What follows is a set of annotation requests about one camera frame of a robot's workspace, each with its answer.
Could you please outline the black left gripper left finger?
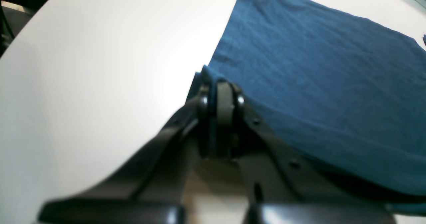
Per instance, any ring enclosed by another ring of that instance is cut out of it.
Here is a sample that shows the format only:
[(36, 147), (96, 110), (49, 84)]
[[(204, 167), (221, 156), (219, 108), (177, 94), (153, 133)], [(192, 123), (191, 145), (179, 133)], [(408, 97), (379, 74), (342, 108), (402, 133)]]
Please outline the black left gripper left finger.
[(210, 86), (202, 85), (160, 132), (118, 170), (75, 196), (49, 201), (41, 224), (185, 224), (181, 197), (198, 161), (209, 115)]

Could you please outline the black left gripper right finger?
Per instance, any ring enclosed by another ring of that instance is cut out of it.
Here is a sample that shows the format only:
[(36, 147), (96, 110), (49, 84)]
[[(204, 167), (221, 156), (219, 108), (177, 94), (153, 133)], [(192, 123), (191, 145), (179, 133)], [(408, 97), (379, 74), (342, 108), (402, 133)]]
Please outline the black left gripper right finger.
[(237, 162), (248, 192), (245, 224), (394, 224), (384, 207), (329, 182), (283, 143), (235, 84), (216, 85), (216, 156)]

